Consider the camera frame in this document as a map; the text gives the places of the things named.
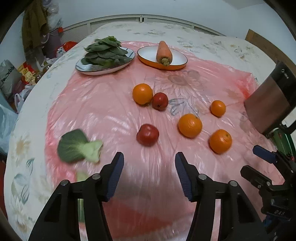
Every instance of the floral bedspread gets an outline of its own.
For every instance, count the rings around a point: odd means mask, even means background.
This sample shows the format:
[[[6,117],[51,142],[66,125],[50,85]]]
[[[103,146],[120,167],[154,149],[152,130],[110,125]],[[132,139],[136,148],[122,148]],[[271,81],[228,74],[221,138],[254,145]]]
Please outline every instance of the floral bedspread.
[[[65,88],[84,46],[108,35],[120,41],[159,42],[192,52],[198,58],[230,65],[253,73],[262,83],[275,63],[245,40],[208,35],[166,23],[116,22],[106,24],[63,55],[42,77],[28,96],[11,135],[4,177],[4,199],[8,220],[22,240],[28,240],[41,210],[53,192],[44,161],[47,114]],[[171,100],[174,106],[182,100]]]

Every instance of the carrot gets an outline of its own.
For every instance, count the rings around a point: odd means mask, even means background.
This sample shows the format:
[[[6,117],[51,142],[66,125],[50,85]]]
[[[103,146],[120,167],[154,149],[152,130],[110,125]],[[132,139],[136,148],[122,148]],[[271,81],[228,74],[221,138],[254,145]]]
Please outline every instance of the carrot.
[[[164,66],[169,66],[173,61],[173,55],[164,41],[159,42],[156,61]]]

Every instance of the red plastic bag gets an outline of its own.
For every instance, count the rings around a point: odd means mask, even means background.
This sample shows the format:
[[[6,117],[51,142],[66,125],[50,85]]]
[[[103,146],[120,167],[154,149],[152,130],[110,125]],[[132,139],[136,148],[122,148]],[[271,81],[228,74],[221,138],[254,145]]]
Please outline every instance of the red plastic bag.
[[[76,43],[76,42],[74,42],[74,41],[69,41],[69,42],[63,44],[64,50],[67,52],[67,51],[69,51],[71,48],[73,48],[76,44],[78,44],[78,43]]]

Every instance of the vegetable stem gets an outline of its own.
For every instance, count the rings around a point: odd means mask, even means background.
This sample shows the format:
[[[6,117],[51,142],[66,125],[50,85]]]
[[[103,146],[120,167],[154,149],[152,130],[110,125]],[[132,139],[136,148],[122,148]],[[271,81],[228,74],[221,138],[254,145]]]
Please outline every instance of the vegetable stem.
[[[168,58],[163,58],[161,60],[161,63],[164,65],[164,66],[169,66],[170,65],[170,62],[169,62],[169,59]]]

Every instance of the pink plastic sheet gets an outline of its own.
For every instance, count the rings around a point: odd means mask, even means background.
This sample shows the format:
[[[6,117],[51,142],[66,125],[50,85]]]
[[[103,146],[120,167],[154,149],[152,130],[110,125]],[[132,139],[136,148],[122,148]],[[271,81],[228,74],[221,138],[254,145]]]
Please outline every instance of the pink plastic sheet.
[[[140,47],[156,44],[122,45],[136,52]],[[254,129],[244,109],[243,101],[257,88],[252,74],[179,51],[188,58],[187,66],[179,71],[153,69],[135,58],[128,67],[113,74],[90,77],[75,72],[48,113],[45,154],[55,186],[63,179],[75,182],[77,171],[88,176],[98,173],[117,151],[124,154],[115,196],[104,203],[115,239],[164,240],[189,230],[195,203],[184,196],[176,172],[174,157],[179,151],[200,173],[213,180],[236,180],[258,213],[262,206],[258,190],[240,176],[242,166],[254,167],[270,177],[273,184],[282,182],[273,165],[252,153],[256,144],[274,150],[270,141]],[[154,93],[164,92],[168,96],[169,105],[164,112],[138,106],[133,101],[132,89],[140,83],[150,85]],[[209,111],[216,99],[227,106],[221,118]],[[198,115],[203,124],[195,139],[183,137],[177,128],[179,118],[189,112]],[[136,141],[136,134],[145,123],[156,126],[160,132],[157,144],[149,148]],[[60,137],[77,128],[90,140],[103,140],[98,164],[67,164],[59,159]],[[217,129],[225,129],[233,139],[231,149],[222,155],[216,155],[208,146],[209,136]],[[216,213],[213,239],[218,235],[219,212]]]

